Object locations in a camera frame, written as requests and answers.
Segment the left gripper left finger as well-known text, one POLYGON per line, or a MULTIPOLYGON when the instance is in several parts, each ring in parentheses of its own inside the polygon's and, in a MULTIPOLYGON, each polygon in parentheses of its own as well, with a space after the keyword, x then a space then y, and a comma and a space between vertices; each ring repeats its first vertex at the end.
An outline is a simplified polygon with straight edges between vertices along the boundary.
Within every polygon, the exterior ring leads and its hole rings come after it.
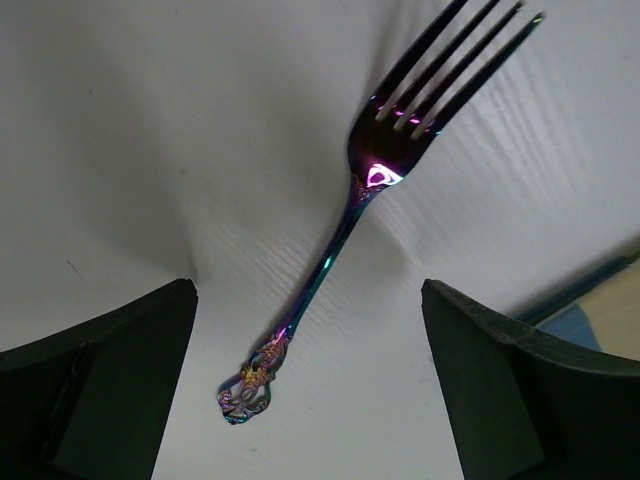
POLYGON ((2 478, 151 478, 197 304, 177 279, 2 352, 2 478))

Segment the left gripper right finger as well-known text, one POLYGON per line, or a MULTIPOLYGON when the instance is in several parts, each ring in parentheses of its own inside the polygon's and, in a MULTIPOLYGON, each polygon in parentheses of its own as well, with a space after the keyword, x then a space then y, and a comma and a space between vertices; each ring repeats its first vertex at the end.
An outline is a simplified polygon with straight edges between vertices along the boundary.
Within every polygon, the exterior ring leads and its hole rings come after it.
POLYGON ((449 285, 426 334, 466 479, 636 479, 639 363, 561 340, 449 285))

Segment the blue beige white cloth napkin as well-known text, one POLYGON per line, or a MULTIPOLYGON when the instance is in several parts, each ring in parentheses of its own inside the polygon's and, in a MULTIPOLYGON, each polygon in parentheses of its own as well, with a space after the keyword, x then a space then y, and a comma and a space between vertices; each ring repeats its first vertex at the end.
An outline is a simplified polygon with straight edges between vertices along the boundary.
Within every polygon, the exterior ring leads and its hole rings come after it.
POLYGON ((616 257, 517 319, 564 341, 639 358, 639 255, 616 257))

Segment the silver fork with pink neck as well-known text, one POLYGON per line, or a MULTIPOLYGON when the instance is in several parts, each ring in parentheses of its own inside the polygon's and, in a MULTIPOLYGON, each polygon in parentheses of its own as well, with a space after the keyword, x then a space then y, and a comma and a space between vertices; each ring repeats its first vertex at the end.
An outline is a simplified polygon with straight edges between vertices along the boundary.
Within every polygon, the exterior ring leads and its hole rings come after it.
POLYGON ((522 2, 516 2, 433 88, 429 88, 429 81, 497 5, 494 1, 487 2, 402 94, 397 95, 396 90, 412 68, 465 3, 465 0, 456 0, 446 5, 386 74, 353 122, 346 141, 349 189, 341 218, 290 304, 254 344, 239 371, 218 387, 216 401, 228 424, 244 424, 269 407, 271 384, 285 361, 297 327, 366 207, 416 167, 444 127, 546 18, 543 12, 536 14, 448 101, 444 101, 444 94, 523 8, 522 2))

